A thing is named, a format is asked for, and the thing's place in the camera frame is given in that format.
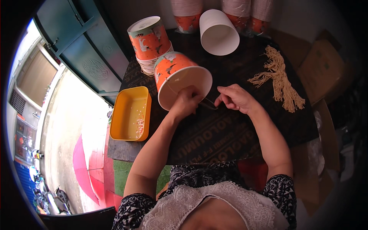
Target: concrete ground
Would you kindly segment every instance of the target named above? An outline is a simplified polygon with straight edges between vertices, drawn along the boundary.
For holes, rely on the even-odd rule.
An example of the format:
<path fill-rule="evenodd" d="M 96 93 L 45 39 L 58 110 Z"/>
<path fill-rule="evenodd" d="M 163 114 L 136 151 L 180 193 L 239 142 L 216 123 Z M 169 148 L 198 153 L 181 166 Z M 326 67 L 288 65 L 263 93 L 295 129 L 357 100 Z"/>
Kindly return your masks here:
<path fill-rule="evenodd" d="M 60 186 L 68 194 L 73 214 L 83 213 L 83 191 L 79 189 L 73 169 L 74 147 L 85 121 L 91 124 L 91 120 L 102 114 L 106 117 L 107 112 L 107 103 L 71 71 L 64 72 L 44 120 L 40 150 L 45 158 L 40 167 L 50 190 L 55 191 Z"/>

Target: woman's left hand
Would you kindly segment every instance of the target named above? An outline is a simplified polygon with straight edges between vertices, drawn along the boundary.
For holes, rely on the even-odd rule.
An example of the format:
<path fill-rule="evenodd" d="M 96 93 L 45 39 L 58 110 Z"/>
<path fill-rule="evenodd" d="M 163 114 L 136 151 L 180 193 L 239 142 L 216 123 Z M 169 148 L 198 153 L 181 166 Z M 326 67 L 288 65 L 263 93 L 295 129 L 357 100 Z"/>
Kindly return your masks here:
<path fill-rule="evenodd" d="M 199 94 L 198 89 L 194 85 L 190 85 L 181 89 L 176 96 L 176 101 L 171 107 L 169 114 L 174 116 L 178 121 L 181 121 L 190 114 L 195 114 L 195 109 L 203 99 Z"/>

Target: green door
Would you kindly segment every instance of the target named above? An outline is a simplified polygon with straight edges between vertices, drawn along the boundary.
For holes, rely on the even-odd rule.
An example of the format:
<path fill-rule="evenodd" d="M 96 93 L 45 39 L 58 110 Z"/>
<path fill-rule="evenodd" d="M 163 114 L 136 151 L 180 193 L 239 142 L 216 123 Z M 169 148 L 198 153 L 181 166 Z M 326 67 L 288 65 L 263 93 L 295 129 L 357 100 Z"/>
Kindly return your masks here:
<path fill-rule="evenodd" d="M 93 0 L 46 0 L 35 17 L 48 47 L 90 89 L 114 105 L 129 61 Z"/>

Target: yellow plastic container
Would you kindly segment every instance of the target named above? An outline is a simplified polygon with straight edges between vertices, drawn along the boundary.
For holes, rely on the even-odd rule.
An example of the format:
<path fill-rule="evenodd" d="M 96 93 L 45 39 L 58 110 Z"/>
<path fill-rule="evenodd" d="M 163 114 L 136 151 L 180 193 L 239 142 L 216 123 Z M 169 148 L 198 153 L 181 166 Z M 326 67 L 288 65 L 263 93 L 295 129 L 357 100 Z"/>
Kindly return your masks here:
<path fill-rule="evenodd" d="M 146 140 L 151 102 L 151 96 L 145 86 L 122 90 L 116 96 L 111 118 L 111 138 L 122 141 Z"/>

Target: black and white patterned top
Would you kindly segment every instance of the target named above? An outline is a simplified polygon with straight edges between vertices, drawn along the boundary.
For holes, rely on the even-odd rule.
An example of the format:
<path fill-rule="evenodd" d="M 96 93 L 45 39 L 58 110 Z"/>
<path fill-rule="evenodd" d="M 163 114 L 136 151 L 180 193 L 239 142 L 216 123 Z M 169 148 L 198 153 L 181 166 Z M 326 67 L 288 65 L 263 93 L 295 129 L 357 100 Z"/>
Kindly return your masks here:
<path fill-rule="evenodd" d="M 171 166 L 168 188 L 159 199 L 173 193 L 176 186 L 187 185 L 192 188 L 213 185 L 223 181 L 232 181 L 240 187 L 252 190 L 240 175 L 235 162 L 224 162 L 210 165 L 175 165 Z M 296 196 L 294 182 L 287 175 L 271 177 L 261 192 L 270 198 L 283 213 L 290 224 L 289 229 L 296 229 Z M 122 199 L 121 205 L 114 218 L 113 229 L 136 229 L 155 205 L 156 201 L 146 194 L 132 194 Z"/>

